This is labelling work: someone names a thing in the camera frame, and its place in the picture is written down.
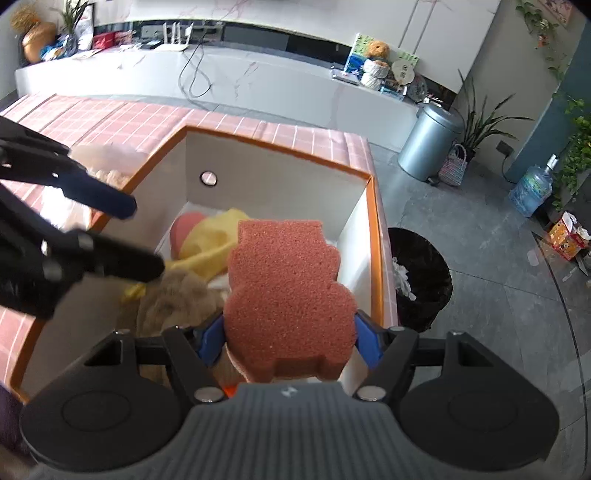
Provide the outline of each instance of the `white wall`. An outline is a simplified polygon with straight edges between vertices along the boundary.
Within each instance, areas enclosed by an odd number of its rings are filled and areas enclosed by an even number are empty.
[[[14,71],[18,68],[18,41],[10,26],[10,16],[18,4],[0,15],[0,99],[17,87]]]
[[[421,57],[417,70],[458,91],[499,0],[96,0],[97,25],[173,18],[228,20],[279,28],[351,45],[361,32]],[[63,0],[39,0],[59,8]]]
[[[544,15],[552,19],[546,11]],[[568,55],[567,61],[579,44],[585,22],[584,15],[575,10],[568,26],[558,27],[556,43]],[[535,120],[540,117],[556,91],[558,81],[548,71],[548,64],[544,60],[546,55],[536,50],[536,43],[536,39],[527,31],[523,16],[515,10],[515,0],[502,0],[470,73],[480,102],[488,95],[489,107],[494,106],[515,92],[517,95],[505,105],[502,113],[529,116]],[[456,101],[456,106],[462,113],[463,99],[462,95]],[[501,124],[501,130],[512,133],[519,141],[490,137],[482,143],[476,161],[500,174],[504,156],[496,150],[498,142],[504,140],[511,145],[515,149],[515,157],[534,125],[535,122],[516,121]],[[507,161],[505,170],[509,169],[510,161]]]

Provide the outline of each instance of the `green plant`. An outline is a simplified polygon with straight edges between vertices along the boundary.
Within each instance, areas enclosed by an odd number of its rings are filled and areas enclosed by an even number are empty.
[[[585,101],[568,97],[569,105],[564,113],[572,115],[574,111],[583,109]],[[591,116],[573,116],[576,132],[570,136],[567,154],[562,159],[561,169],[554,174],[552,183],[554,201],[552,205],[562,210],[562,190],[566,188],[576,201],[579,175],[591,168]]]
[[[556,43],[556,27],[560,24],[552,23],[542,16],[542,10],[524,0],[516,0],[515,9],[523,15],[523,19],[530,35],[534,35],[537,40],[537,47],[544,49],[545,60],[548,62],[548,70],[556,77],[558,82],[562,82],[568,65],[564,63],[567,55],[559,53],[554,45]]]
[[[475,150],[478,146],[482,143],[482,141],[490,137],[492,135],[501,135],[502,137],[512,138],[513,140],[518,140],[517,137],[511,135],[509,132],[503,132],[499,130],[497,127],[506,120],[528,120],[533,121],[532,118],[527,116],[508,116],[508,115],[499,115],[499,109],[509,102],[515,94],[509,95],[506,99],[500,102],[496,107],[493,108],[492,112],[486,116],[486,104],[488,102],[488,97],[485,96],[482,102],[482,107],[480,111],[476,109],[476,89],[474,88],[474,81],[472,79],[465,80],[462,76],[462,72],[460,72],[460,78],[462,79],[462,83],[464,84],[464,93],[466,95],[466,104],[468,108],[468,112],[466,117],[462,116],[464,120],[464,137],[462,144],[464,147],[469,148],[471,150]]]
[[[57,8],[52,8],[52,10],[59,12],[64,21],[64,30],[66,30],[66,33],[72,34],[89,4],[89,1],[82,2],[82,0],[77,0],[76,4],[72,6],[70,0],[66,0],[66,6],[63,11]]]

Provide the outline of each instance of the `beige towel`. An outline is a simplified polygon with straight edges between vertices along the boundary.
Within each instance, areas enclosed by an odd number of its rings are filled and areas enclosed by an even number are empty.
[[[157,336],[175,325],[198,326],[222,307],[223,298],[219,291],[209,289],[191,271],[173,269],[166,271],[159,280],[149,283],[146,295],[140,301],[124,304],[118,327],[129,328],[137,337]],[[134,325],[130,319],[135,317]],[[140,373],[145,378],[168,385],[164,367],[143,365]],[[223,388],[244,381],[230,362],[225,347],[212,373]]]

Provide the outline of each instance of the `wall picture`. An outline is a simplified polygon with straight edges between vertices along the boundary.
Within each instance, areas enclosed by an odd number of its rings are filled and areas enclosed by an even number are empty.
[[[540,3],[550,10],[561,24],[566,26],[569,23],[573,12],[573,4],[569,0],[540,0]]]

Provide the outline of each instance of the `wall outlet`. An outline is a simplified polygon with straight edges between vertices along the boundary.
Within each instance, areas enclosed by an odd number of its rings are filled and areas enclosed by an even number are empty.
[[[510,146],[508,143],[503,142],[502,140],[496,146],[496,149],[506,157],[510,157],[511,155],[513,155],[513,152],[515,151],[512,146]]]

